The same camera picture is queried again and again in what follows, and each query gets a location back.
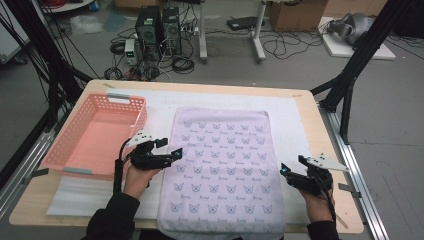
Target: basket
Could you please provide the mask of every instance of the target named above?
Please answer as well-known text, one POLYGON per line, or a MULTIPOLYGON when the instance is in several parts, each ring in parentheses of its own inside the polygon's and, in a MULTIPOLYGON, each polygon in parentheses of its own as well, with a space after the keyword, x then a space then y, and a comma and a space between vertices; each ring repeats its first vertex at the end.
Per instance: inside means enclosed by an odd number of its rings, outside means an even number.
MULTIPOLYGON (((143 97, 89 94, 58 134, 42 165, 67 176, 113 180, 122 144, 143 128, 146 119, 143 97)), ((123 156, 131 150, 125 148, 123 156)))

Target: towel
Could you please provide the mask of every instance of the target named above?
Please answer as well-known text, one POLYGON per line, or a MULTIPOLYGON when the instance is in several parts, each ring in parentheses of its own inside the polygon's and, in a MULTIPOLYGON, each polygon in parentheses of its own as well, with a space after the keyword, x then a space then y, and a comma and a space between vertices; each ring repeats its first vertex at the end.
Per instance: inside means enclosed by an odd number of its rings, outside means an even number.
POLYGON ((265 111, 179 108, 158 228, 175 239, 280 239, 286 216, 265 111))

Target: black sleeve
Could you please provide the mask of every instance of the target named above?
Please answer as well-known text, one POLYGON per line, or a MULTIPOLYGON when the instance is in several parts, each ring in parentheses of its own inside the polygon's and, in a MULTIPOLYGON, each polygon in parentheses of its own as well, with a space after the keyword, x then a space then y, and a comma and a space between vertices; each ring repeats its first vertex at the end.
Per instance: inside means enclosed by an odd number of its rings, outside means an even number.
POLYGON ((128 240, 134 232, 134 216, 140 202, 124 193, 115 194, 105 209, 99 209, 82 240, 128 240))
POLYGON ((336 224, 332 221, 319 221, 308 225, 308 232, 311 240, 339 240, 336 224))

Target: white desk leg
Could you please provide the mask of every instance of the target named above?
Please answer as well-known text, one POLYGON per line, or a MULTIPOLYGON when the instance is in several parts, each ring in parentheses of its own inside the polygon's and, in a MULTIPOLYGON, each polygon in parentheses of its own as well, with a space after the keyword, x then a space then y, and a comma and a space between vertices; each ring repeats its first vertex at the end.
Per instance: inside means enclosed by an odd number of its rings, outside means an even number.
POLYGON ((259 40, 259 34, 261 33, 262 21, 264 20, 266 9, 266 1, 261 1, 258 13, 258 21, 256 22, 256 29, 252 32, 253 44, 255 45, 256 52, 258 53, 258 63, 265 60, 264 49, 262 48, 261 41, 259 40))
POLYGON ((200 60, 203 63, 207 63, 208 51, 206 49, 205 12, 203 9, 204 4, 205 4, 205 0, 200 0, 199 52, 200 52, 200 60))

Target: brown box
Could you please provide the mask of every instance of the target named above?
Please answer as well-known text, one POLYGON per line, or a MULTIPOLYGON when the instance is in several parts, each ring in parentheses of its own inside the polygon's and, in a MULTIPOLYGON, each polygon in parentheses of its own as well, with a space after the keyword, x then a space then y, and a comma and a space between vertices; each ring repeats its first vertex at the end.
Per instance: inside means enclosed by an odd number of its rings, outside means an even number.
POLYGON ((161 0, 115 0, 117 8, 140 9, 141 6, 161 6, 161 0))
POLYGON ((273 3, 269 16, 272 28, 282 31, 315 31, 328 0, 303 0, 295 6, 273 3))
POLYGON ((378 16, 387 0, 329 0, 324 11, 326 17, 343 17, 346 13, 362 12, 378 16))

